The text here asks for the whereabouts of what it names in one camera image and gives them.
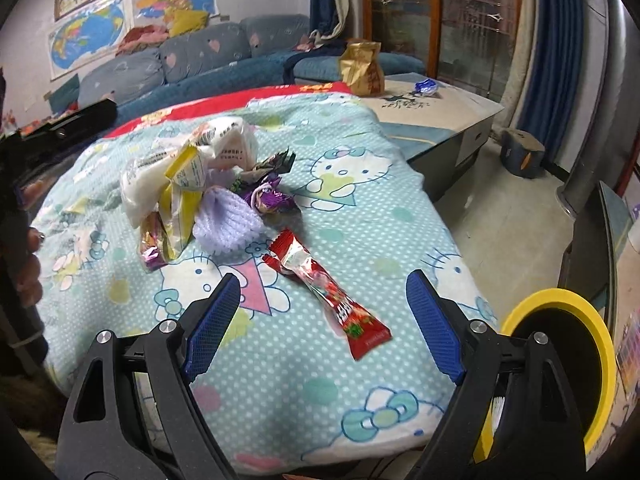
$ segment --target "blanket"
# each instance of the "blanket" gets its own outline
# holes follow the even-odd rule
[[[46,290],[39,310],[51,377],[68,393],[100,330],[148,332],[232,272],[242,285],[240,308],[191,389],[238,472],[270,474],[423,445],[453,384],[436,368],[407,305],[406,276],[421,268],[468,317],[494,327],[497,320],[422,191],[422,176],[385,139],[376,115],[349,94],[276,96],[229,114],[258,126],[260,158],[295,150],[283,186],[302,214],[273,219],[261,240],[232,254],[212,257],[192,240],[178,260],[147,272],[139,233],[122,208],[120,173],[158,137],[188,133],[212,116],[143,120],[130,133],[92,144],[34,221],[47,236],[39,253]],[[344,333],[306,286],[261,261],[285,227],[391,329],[392,341],[353,360]],[[140,395],[154,444],[165,446],[144,381]]]

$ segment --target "blue gripper pad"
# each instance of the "blue gripper pad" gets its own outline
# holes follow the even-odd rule
[[[240,282],[231,275],[209,297],[210,306],[188,340],[182,371],[190,383],[211,366],[226,329],[240,303]]]
[[[423,279],[427,278],[420,270],[409,274],[406,279],[406,299],[438,370],[447,374],[454,383],[460,384],[465,374],[460,340],[433,297],[433,287],[429,288]]]

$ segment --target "finger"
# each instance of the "finger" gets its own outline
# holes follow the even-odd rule
[[[46,178],[36,180],[32,184],[29,184],[22,190],[22,200],[24,202],[24,208],[30,208],[37,199],[39,199],[49,187],[53,184],[52,179]]]
[[[26,290],[30,285],[38,281],[39,275],[40,262],[34,254],[30,254],[18,273],[18,278],[15,280],[15,290],[18,292]]]
[[[33,306],[42,299],[42,284],[34,282],[29,288],[19,293],[22,306]]]
[[[27,233],[27,250],[30,253],[37,251],[44,241],[44,234],[33,227]]]

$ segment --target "blue curtain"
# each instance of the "blue curtain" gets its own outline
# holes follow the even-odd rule
[[[311,30],[319,30],[321,36],[329,34],[338,24],[335,0],[311,0],[309,19]]]
[[[584,35],[582,0],[537,0],[532,76],[518,129],[535,136],[554,160],[574,106]]]

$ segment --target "sofa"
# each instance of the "sofa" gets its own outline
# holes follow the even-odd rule
[[[114,127],[161,108],[215,95],[283,84],[284,63],[305,43],[309,18],[302,14],[253,16],[169,38],[158,48],[116,56],[80,82],[78,105],[105,97],[118,105]],[[316,56],[294,67],[296,80],[340,80],[337,57]],[[403,54],[380,54],[385,75],[424,73],[424,64]]]

